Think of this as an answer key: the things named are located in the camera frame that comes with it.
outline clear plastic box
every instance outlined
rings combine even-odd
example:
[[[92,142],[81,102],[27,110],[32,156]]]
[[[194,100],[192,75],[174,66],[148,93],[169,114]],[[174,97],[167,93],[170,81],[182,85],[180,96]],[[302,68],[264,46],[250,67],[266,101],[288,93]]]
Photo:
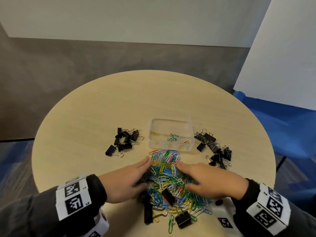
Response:
[[[168,141],[170,134],[179,135],[178,141]],[[154,149],[169,149],[191,151],[194,146],[192,120],[184,113],[159,113],[150,121],[149,147]]]

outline table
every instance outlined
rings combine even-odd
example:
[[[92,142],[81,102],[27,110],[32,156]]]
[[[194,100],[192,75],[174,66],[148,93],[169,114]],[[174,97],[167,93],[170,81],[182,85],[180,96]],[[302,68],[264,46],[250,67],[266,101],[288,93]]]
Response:
[[[157,111],[190,111],[194,130],[206,128],[232,153],[234,171],[273,187],[274,152],[264,128],[251,111],[231,94],[204,80],[175,72],[128,71],[108,75],[77,88],[58,102],[42,122],[33,146],[32,168],[39,192],[82,173],[100,175],[143,159],[148,146],[149,121]],[[123,158],[105,156],[117,127],[137,128],[145,137]],[[205,162],[206,147],[182,152],[186,163]],[[168,235],[168,218],[144,224],[143,207],[135,200],[105,204],[110,229],[106,236]],[[225,236],[215,215],[173,236]]]

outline whiteboard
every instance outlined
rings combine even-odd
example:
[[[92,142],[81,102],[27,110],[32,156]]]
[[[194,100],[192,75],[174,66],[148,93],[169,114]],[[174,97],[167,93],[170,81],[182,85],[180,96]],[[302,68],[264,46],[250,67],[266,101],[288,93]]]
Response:
[[[316,110],[316,0],[272,0],[234,89]]]
[[[0,0],[9,37],[250,47],[271,0]]]

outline forearm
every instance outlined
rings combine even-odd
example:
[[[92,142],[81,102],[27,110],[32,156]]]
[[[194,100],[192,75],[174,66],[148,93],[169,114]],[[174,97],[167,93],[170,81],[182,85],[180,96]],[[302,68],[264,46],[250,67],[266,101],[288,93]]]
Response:
[[[56,189],[15,201],[0,210],[0,236],[79,236],[95,226],[94,217],[106,201],[106,192],[95,175],[87,177],[91,204],[59,221]]]
[[[247,209],[257,201],[260,193],[259,184],[249,180],[248,189],[241,200],[232,198],[236,207],[234,222],[239,231],[245,236],[273,236],[265,227],[247,213]],[[290,203],[290,220],[286,229],[277,237],[316,236],[316,219]]]

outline person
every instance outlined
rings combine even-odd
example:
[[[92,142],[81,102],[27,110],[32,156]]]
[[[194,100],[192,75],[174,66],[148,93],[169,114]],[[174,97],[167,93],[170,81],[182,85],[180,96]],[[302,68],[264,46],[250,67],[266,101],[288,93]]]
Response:
[[[147,156],[140,162],[98,177],[96,175],[89,175],[83,179],[75,178],[59,187],[56,186],[40,194],[14,201],[0,210],[0,236],[101,236],[102,234],[98,234],[96,231],[92,232],[97,226],[96,216],[99,213],[100,207],[105,202],[120,203],[127,201],[145,191],[147,189],[146,183],[136,183],[149,169],[150,165],[151,160]],[[222,199],[226,197],[232,199],[236,207],[236,213],[233,216],[234,223],[245,237],[273,236],[268,231],[269,228],[265,228],[262,225],[263,222],[260,224],[258,219],[256,220],[247,212],[256,201],[259,201],[259,196],[262,192],[260,191],[262,186],[259,183],[245,179],[234,172],[212,167],[205,163],[186,164],[179,161],[177,168],[183,173],[192,176],[199,183],[198,185],[188,183],[185,187],[189,191],[210,199]],[[75,201],[76,204],[73,201],[71,206],[77,207],[80,210],[76,210],[74,213],[68,215],[66,218],[62,217],[63,219],[60,220],[60,217],[67,215],[67,213],[61,213],[60,209],[58,209],[60,207],[58,199],[60,196],[66,196],[67,193],[73,193],[74,190],[79,189],[75,188],[79,185],[82,191],[89,191],[91,201],[88,201],[88,205],[81,209],[82,205],[80,206],[80,204],[84,203],[84,201],[81,203],[77,199]],[[286,199],[282,197],[282,200],[285,209],[284,202]],[[290,202],[289,207],[288,216],[285,216],[289,219],[288,224],[275,236],[316,236],[315,218]],[[268,221],[267,223],[270,227],[272,221],[267,219],[267,215],[263,217]]]

